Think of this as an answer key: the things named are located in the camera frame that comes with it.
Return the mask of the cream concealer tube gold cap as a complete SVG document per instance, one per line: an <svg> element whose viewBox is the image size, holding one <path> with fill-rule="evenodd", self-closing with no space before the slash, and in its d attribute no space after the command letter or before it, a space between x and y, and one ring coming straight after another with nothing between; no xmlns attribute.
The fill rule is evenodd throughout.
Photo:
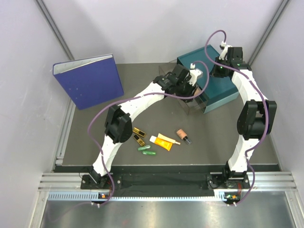
<svg viewBox="0 0 304 228"><path fill-rule="evenodd" d="M170 143L173 143L173 144L180 145L180 142L179 142L179 141L177 141L177 140L175 140L175 139L172 139L172 138L169 138L169 137L167 137L167 136L165 136L165 135L163 135L163 134L160 134L160 133L159 133L157 137L160 138L160 139L162 139L162 140L165 140L165 141L167 141L167 142L170 142Z"/></svg>

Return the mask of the orange sunscreen tube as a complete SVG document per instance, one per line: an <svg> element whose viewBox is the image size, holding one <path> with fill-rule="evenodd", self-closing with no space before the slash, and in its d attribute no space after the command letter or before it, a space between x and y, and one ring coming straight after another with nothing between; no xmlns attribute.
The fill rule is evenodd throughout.
<svg viewBox="0 0 304 228"><path fill-rule="evenodd" d="M166 149L167 151L170 151L171 148L172 148L172 145L173 143L169 142L169 141L166 141L166 140L163 140L161 138L158 138L156 136L151 136L150 139L149 139L150 142Z"/></svg>

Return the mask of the beige foundation bottle black cap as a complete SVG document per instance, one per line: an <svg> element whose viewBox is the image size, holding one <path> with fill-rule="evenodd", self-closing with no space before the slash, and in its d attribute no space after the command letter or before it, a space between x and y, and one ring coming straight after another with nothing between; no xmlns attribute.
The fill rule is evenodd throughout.
<svg viewBox="0 0 304 228"><path fill-rule="evenodd" d="M202 89L198 86L196 87L195 90L193 90L191 96L192 96L192 99L194 99L195 97L199 96L201 94L201 91Z"/></svg>

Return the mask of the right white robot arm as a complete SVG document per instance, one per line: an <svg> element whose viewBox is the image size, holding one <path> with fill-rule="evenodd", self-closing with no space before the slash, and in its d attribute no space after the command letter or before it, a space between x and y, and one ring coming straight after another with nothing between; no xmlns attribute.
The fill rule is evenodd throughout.
<svg viewBox="0 0 304 228"><path fill-rule="evenodd" d="M210 74L213 77L229 77L244 104L237 120L238 142L221 177L221 184L233 188L245 180L248 162L255 148L270 134L277 104L268 100L258 88L251 67L243 60L241 47L223 44L221 49L222 53L215 58Z"/></svg>

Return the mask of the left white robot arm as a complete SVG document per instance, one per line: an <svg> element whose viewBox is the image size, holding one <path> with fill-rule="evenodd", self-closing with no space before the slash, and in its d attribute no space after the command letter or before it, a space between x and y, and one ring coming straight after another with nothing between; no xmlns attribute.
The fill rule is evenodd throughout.
<svg viewBox="0 0 304 228"><path fill-rule="evenodd" d="M196 82L202 72L191 64L186 68L177 64L172 71L157 76L135 97L114 102L103 108L94 120L107 111L104 142L100 144L94 137L92 141L99 149L96 161L92 165L91 182L97 188L107 185L113 159L121 145L129 140L133 133L133 121L154 103L166 97L174 97L185 102L194 98Z"/></svg>

